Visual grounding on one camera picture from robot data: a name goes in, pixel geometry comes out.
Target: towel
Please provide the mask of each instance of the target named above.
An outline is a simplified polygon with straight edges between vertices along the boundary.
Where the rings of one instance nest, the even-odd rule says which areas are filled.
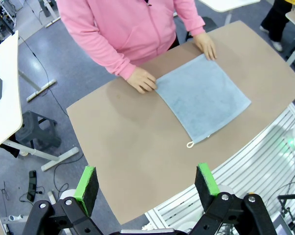
[[[204,55],[162,76],[157,86],[156,92],[192,139],[188,148],[227,125],[251,103],[217,63]]]

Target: black pants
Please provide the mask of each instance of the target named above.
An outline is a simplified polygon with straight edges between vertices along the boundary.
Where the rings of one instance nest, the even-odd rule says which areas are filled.
[[[12,142],[16,142],[16,143],[19,143],[17,140],[16,140],[16,135],[13,134],[11,137],[9,137],[9,140],[12,141]],[[10,152],[15,158],[18,157],[19,155],[19,150],[18,149],[15,149],[13,147],[10,147],[10,146],[7,146],[5,144],[1,144],[0,145],[0,148],[3,148],[5,150],[7,150],[8,152]]]
[[[173,44],[170,46],[170,48],[168,50],[171,50],[172,48],[175,48],[175,47],[177,47],[179,45],[180,45],[180,43],[178,41],[178,37],[176,36],[175,41],[173,42]]]
[[[285,25],[289,20],[285,14],[290,12],[292,4],[285,0],[275,0],[268,15],[262,21],[261,26],[269,31],[269,38],[274,42],[280,42]]]

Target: person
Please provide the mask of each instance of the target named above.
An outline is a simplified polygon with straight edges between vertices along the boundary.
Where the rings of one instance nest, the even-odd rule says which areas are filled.
[[[78,45],[142,94],[157,87],[151,71],[139,65],[179,45],[175,10],[207,59],[216,59],[194,0],[58,0],[57,6]]]
[[[273,47],[280,52],[283,51],[282,33],[289,22],[285,14],[292,10],[292,6],[295,6],[295,0],[274,0],[272,8],[260,24],[260,30],[269,34]]]

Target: gray carpet floor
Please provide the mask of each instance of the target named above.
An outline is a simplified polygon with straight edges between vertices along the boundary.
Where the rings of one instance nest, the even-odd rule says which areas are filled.
[[[212,18],[218,26],[224,25],[226,13],[214,12],[199,1],[196,1],[196,5],[201,16]],[[243,21],[264,40],[270,43],[268,36],[259,30],[259,25],[270,7],[271,5],[267,1],[262,0],[260,3],[235,9],[232,21]],[[175,18],[175,22],[179,41],[183,43],[186,30],[179,18]],[[293,38],[295,38],[295,26],[289,23],[284,31],[282,42],[287,45]],[[54,85],[51,89],[64,109],[115,78],[114,75],[107,73],[104,68],[94,63],[81,50],[69,36],[61,21],[58,21],[49,28],[42,28],[28,38],[26,42],[45,67],[48,78],[42,66],[25,43],[19,46],[20,70],[25,72],[40,86],[44,85],[47,79],[57,79],[57,85]],[[70,120],[62,112],[52,97],[51,92],[27,103],[26,98],[33,92],[33,88],[20,79],[20,97],[23,112],[30,110],[56,120],[58,122],[56,130],[62,139],[62,144],[59,148],[52,147],[47,149],[46,152],[60,155],[73,146],[80,147]],[[67,161],[78,159],[81,154],[82,151]],[[6,191],[9,195],[9,200],[5,200],[7,215],[29,214],[32,206],[29,203],[19,202],[19,197],[27,192],[28,172],[30,170],[37,170],[38,186],[44,186],[45,188],[45,194],[37,194],[36,201],[42,199],[48,200],[47,191],[50,190],[53,190],[54,195],[57,196],[57,191],[53,183],[54,168],[47,172],[42,172],[40,167],[45,163],[46,160],[35,156],[20,156],[15,159],[8,152],[0,149],[0,188],[3,188],[3,182],[5,181]],[[76,188],[86,165],[87,161],[83,157],[76,163],[58,167],[55,174],[57,186],[60,187],[62,184],[68,183],[69,188]],[[1,191],[0,216],[6,216]],[[105,235],[121,228],[140,229],[148,223],[147,218],[142,215],[127,224],[120,225],[101,191],[95,203],[92,219]],[[24,224],[19,223],[11,225],[10,229],[15,235],[20,235],[22,234],[23,227]]]

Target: black cable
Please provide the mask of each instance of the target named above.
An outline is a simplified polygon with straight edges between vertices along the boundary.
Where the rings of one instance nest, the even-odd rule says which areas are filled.
[[[286,184],[286,185],[283,185],[283,186],[281,186],[280,188],[278,188],[276,191],[274,191],[274,193],[270,196],[270,198],[267,200],[267,202],[266,202],[266,207],[267,207],[267,204],[268,204],[268,202],[269,202],[269,200],[272,198],[272,196],[276,193],[276,192],[278,192],[279,190],[281,190],[282,188],[284,188],[284,187],[286,187],[286,186],[289,186],[289,185],[291,185],[291,184],[294,184],[295,183],[295,181],[294,182],[289,182],[288,184]]]
[[[33,52],[33,50],[30,48],[30,46],[28,45],[28,43],[26,43],[26,41],[25,41],[22,37],[20,37],[20,38],[23,40],[23,42],[26,44],[26,46],[29,48],[29,50],[32,52],[32,54],[34,55],[34,57],[38,60],[38,62],[39,62],[40,65],[42,66],[42,68],[43,68],[43,70],[44,70],[44,72],[45,72],[45,74],[46,74],[47,83],[49,83],[48,73],[47,73],[47,71],[46,71],[44,65],[41,63],[40,59],[36,56],[36,54],[35,54],[35,53]],[[54,97],[55,101],[57,102],[58,106],[59,106],[60,109],[63,111],[63,113],[64,113],[67,117],[69,117],[68,114],[67,114],[67,113],[65,112],[65,110],[63,109],[63,107],[61,106],[61,104],[58,102],[58,100],[57,100],[57,98],[55,97],[53,91],[52,91],[49,87],[48,87],[48,89],[46,90],[46,92],[45,92],[44,95],[38,95],[38,96],[43,97],[43,96],[45,96],[45,95],[48,93],[48,91],[51,92],[52,96]]]
[[[20,202],[27,202],[27,203],[30,203],[31,206],[33,206],[33,203],[32,203],[32,202],[30,202],[30,201],[25,201],[25,200],[21,200],[21,198],[22,198],[23,196],[27,195],[27,194],[28,194],[27,192],[25,192],[24,194],[22,194],[22,195],[19,197],[19,201],[20,201]]]
[[[291,189],[291,185],[289,185],[289,188],[288,188],[288,190],[287,190],[287,192],[286,192],[286,195],[289,195],[290,189]]]
[[[5,202],[5,198],[4,198],[4,195],[6,197],[6,200],[9,201],[9,195],[6,191],[6,184],[5,184],[5,181],[4,181],[4,188],[0,188],[0,191],[1,191],[1,195],[2,195],[2,200],[4,201],[4,206],[5,206],[5,215],[7,217],[7,207],[6,207],[6,202]]]
[[[27,2],[26,0],[25,0],[24,2],[30,7],[30,9],[31,9],[31,11],[33,12],[35,18],[38,19],[38,21],[40,22],[41,25],[43,25],[42,22],[41,22],[41,20],[40,20],[40,18],[38,18],[38,17],[35,15],[35,13],[34,13],[32,7],[28,4],[28,2]]]
[[[42,192],[42,193],[38,193],[38,192],[37,192],[37,189],[38,189],[38,188],[42,188],[42,189],[43,189],[43,192]],[[45,194],[45,188],[44,188],[43,186],[37,186],[37,187],[36,187],[36,190],[33,190],[33,191],[35,191],[35,193],[38,193],[38,194],[41,194],[41,195],[44,195],[44,194]],[[27,203],[30,203],[31,206],[33,206],[33,203],[32,203],[32,202],[30,202],[30,201],[25,201],[25,200],[21,200],[21,198],[22,198],[23,196],[27,195],[29,192],[31,192],[31,191],[28,191],[28,192],[25,192],[24,194],[22,194],[22,195],[19,197],[19,201],[20,201],[20,202],[27,202]]]
[[[56,186],[56,182],[55,182],[55,175],[56,175],[56,170],[57,170],[57,168],[60,167],[61,165],[70,164],[70,163],[75,163],[75,162],[79,161],[80,159],[82,159],[83,156],[84,156],[84,154],[82,154],[82,155],[81,155],[78,159],[76,159],[76,160],[73,160],[73,161],[71,161],[71,162],[67,162],[67,163],[60,163],[60,164],[58,164],[58,165],[55,167],[55,169],[54,169],[54,177],[53,177],[53,181],[54,181],[54,186],[55,186],[56,190],[58,191],[58,195],[57,195],[57,199],[56,199],[56,201],[58,201],[60,193],[66,191],[66,190],[69,188],[69,184],[68,184],[68,183],[64,183],[60,188],[57,188],[57,186]]]

